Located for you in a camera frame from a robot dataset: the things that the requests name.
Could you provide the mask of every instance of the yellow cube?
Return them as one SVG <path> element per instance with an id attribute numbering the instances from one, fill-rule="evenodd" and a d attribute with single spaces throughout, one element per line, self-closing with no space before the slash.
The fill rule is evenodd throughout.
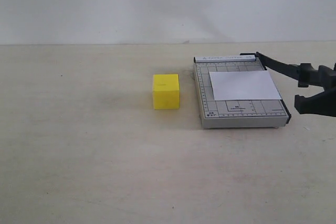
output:
<path id="1" fill-rule="evenodd" d="M 155 110 L 176 110 L 180 107 L 180 84 L 177 74 L 155 74 L 153 77 Z"/>

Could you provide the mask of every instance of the sheet of paper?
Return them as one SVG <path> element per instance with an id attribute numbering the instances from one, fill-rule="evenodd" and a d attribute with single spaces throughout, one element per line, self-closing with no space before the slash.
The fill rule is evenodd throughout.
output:
<path id="1" fill-rule="evenodd" d="M 267 70 L 209 72 L 216 101 L 281 100 Z"/>

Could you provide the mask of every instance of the table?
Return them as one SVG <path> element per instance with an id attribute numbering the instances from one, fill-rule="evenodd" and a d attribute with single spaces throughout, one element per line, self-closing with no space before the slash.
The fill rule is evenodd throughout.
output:
<path id="1" fill-rule="evenodd" d="M 0 46 L 0 223 L 334 223 L 336 119 L 293 107 L 320 88 L 271 71 L 286 127 L 201 128 L 193 57 L 255 51 L 336 60 L 336 42 Z M 179 74 L 179 110 L 152 109 L 156 73 Z"/>

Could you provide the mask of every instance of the white wall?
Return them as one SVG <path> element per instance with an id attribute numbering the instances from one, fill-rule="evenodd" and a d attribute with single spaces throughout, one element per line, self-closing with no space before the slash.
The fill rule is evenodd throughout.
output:
<path id="1" fill-rule="evenodd" d="M 0 0 L 0 44 L 336 40 L 336 0 Z"/>

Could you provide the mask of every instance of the paper cutter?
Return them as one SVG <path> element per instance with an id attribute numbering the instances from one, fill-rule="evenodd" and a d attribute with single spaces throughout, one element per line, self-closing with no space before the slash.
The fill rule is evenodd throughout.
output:
<path id="1" fill-rule="evenodd" d="M 195 57 L 194 76 L 204 129 L 282 127 L 291 115 L 283 100 L 215 101 L 209 72 L 263 71 L 255 55 Z"/>

